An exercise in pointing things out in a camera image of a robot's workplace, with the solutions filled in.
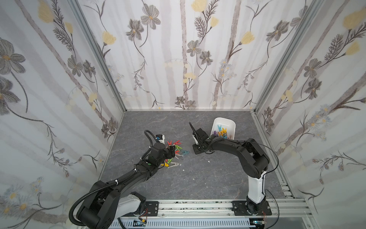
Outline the white plastic storage box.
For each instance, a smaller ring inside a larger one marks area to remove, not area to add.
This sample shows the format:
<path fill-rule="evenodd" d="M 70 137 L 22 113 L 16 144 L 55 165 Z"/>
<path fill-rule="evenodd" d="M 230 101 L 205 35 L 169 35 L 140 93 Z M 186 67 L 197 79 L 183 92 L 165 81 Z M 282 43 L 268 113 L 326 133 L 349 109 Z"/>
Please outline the white plastic storage box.
<path fill-rule="evenodd" d="M 217 117 L 213 121 L 210 135 L 219 136 L 224 139 L 234 140 L 236 124 L 233 120 Z"/>

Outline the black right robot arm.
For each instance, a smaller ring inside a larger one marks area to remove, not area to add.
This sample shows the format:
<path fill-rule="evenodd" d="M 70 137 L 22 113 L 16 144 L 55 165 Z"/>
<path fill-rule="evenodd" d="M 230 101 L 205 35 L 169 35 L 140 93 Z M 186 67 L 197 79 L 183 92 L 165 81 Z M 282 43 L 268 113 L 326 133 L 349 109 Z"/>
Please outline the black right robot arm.
<path fill-rule="evenodd" d="M 270 147 L 256 142 L 254 139 L 231 140 L 224 137 L 209 136 L 202 129 L 192 128 L 195 144 L 195 154 L 213 154 L 215 151 L 222 151 L 238 157 L 242 169 L 248 175 L 248 194 L 244 206 L 234 204 L 234 212 L 239 215 L 271 215 L 269 203 L 266 200 L 265 178 L 266 175 L 274 172 L 279 166 L 277 159 L 276 166 L 269 171 L 270 158 L 264 148 Z"/>

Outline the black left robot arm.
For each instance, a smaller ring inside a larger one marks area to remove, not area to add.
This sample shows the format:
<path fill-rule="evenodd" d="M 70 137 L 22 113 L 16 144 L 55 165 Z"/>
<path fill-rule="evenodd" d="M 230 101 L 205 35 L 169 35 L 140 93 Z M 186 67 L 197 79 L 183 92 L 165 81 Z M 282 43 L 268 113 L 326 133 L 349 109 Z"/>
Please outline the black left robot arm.
<path fill-rule="evenodd" d="M 130 172 L 106 183 L 94 183 L 90 191 L 71 206 L 70 222 L 90 229 L 109 228 L 116 217 L 121 197 L 155 175 L 166 160 L 175 157 L 175 151 L 175 145 L 166 146 L 158 141 Z"/>

